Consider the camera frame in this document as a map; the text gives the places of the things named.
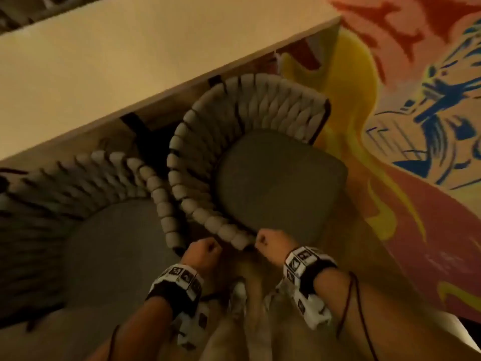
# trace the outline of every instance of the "seat cushion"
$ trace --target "seat cushion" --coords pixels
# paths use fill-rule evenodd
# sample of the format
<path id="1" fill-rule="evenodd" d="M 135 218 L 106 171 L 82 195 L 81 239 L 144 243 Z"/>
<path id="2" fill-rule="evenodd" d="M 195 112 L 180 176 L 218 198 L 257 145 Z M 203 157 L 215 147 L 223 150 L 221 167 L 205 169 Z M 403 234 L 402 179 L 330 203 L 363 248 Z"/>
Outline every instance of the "seat cushion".
<path id="1" fill-rule="evenodd" d="M 284 230 L 300 244 L 320 235 L 347 178 L 337 158 L 269 129 L 241 137 L 221 157 L 213 193 L 249 230 Z"/>

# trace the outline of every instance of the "black and white wristband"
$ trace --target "black and white wristband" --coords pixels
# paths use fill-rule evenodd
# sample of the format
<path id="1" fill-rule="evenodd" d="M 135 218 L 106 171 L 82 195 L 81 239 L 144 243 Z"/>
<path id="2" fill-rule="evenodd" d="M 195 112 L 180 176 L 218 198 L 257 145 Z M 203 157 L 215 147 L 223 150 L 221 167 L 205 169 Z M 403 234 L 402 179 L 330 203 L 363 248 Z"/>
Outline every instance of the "black and white wristband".
<path id="1" fill-rule="evenodd" d="M 332 257 L 321 254 L 317 248 L 299 247 L 289 253 L 284 262 L 284 277 L 306 298 L 315 294 L 314 279 L 329 267 L 337 268 Z"/>
<path id="2" fill-rule="evenodd" d="M 194 317 L 204 280 L 192 267 L 177 264 L 167 268 L 153 282 L 149 295 L 163 297 L 170 304 L 175 319 L 181 312 Z"/>

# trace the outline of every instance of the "hand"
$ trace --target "hand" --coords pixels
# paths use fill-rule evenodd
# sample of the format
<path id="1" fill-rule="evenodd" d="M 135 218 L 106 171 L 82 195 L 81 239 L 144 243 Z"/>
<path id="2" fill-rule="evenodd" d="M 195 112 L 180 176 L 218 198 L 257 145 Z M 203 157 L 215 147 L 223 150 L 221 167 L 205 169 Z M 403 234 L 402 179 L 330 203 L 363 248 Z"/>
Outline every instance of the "hand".
<path id="1" fill-rule="evenodd" d="M 284 266 L 289 252 L 297 247 L 297 242 L 282 230 L 261 229 L 257 233 L 256 248 L 278 267 Z"/>
<path id="2" fill-rule="evenodd" d="M 202 277 L 209 275 L 216 267 L 222 247 L 213 237 L 192 242 L 180 263 L 192 267 Z"/>

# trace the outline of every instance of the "chair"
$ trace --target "chair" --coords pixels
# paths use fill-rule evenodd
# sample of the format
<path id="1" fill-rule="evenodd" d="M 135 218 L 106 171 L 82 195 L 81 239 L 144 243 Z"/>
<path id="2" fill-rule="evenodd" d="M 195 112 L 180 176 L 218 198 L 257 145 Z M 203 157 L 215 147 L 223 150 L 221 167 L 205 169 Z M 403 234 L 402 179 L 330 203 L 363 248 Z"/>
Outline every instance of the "chair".
<path id="1" fill-rule="evenodd" d="M 173 196 L 189 217 L 239 250 L 262 226 L 312 242 L 347 176 L 342 162 L 310 147 L 329 114 L 324 96 L 277 75 L 215 85 L 171 139 Z"/>
<path id="2" fill-rule="evenodd" d="M 0 327 L 62 308 L 65 240 L 105 207 L 149 196 L 167 247 L 181 255 L 185 243 L 166 182 L 124 153 L 81 154 L 40 169 L 0 194 Z"/>

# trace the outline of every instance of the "white table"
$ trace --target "white table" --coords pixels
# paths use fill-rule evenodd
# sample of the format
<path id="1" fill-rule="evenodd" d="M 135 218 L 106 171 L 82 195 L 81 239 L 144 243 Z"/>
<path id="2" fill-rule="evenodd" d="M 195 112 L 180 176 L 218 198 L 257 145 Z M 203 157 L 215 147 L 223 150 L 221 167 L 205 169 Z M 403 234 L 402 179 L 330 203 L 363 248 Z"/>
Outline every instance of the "white table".
<path id="1" fill-rule="evenodd" d="M 337 23 L 325 0 L 102 0 L 0 37 L 0 161 Z"/>

